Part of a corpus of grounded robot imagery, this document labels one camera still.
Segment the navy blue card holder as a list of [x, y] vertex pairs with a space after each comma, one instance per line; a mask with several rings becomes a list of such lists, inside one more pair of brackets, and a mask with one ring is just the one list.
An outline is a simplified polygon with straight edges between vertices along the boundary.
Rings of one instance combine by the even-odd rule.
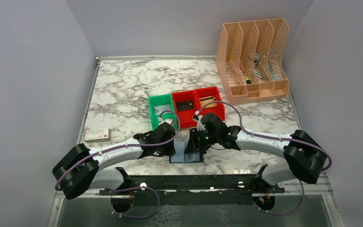
[[169, 157], [169, 163], [202, 163], [204, 156], [202, 153], [187, 154], [187, 142], [174, 142], [175, 154]]

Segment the green plastic bin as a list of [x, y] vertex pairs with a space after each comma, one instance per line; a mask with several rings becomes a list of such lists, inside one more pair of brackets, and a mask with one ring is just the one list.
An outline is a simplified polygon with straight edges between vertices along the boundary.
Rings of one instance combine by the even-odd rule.
[[151, 126], [153, 130], [158, 127], [160, 123], [158, 118], [163, 111], [168, 110], [176, 113], [171, 94], [149, 96], [148, 107], [149, 107]]

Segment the red double bin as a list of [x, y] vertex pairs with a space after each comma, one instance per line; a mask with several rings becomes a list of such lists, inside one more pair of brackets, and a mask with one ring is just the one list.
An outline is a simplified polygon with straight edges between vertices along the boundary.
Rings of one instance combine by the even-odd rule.
[[[197, 126], [197, 123], [193, 120], [194, 113], [202, 106], [200, 105], [199, 98], [213, 96], [216, 101], [221, 101], [221, 96], [217, 87], [204, 87], [193, 90], [179, 91], [172, 93], [173, 105], [175, 107], [176, 114], [181, 121], [181, 129], [191, 128]], [[176, 102], [192, 100], [194, 103], [193, 110], [187, 110], [178, 112], [176, 110]]]

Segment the peach desk file organizer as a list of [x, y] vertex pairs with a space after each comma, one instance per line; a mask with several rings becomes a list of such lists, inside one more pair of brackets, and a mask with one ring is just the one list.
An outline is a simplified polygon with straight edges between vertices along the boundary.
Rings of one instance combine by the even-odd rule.
[[233, 105], [289, 95], [282, 68], [289, 25], [284, 18], [224, 23], [216, 67], [227, 101]]

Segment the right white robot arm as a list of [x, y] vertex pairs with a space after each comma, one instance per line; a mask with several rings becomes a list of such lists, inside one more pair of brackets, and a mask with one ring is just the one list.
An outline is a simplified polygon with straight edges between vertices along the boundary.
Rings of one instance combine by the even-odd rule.
[[270, 134], [249, 131], [239, 126], [227, 126], [217, 115], [195, 113], [196, 129], [190, 131], [186, 153], [205, 153], [219, 144], [225, 149], [254, 150], [283, 158], [274, 165], [263, 165], [251, 182], [259, 192], [266, 192], [279, 182], [298, 179], [316, 184], [326, 170], [330, 156], [305, 131], [293, 134]]

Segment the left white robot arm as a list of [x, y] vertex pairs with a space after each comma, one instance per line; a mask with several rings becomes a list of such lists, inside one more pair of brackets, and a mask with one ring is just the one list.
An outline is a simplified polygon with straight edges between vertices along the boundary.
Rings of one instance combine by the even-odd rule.
[[107, 167], [155, 153], [171, 156], [175, 153], [173, 141], [177, 133], [165, 122], [152, 131], [106, 147], [88, 148], [83, 143], [77, 144], [52, 169], [56, 179], [54, 188], [71, 200], [90, 189], [97, 173]]

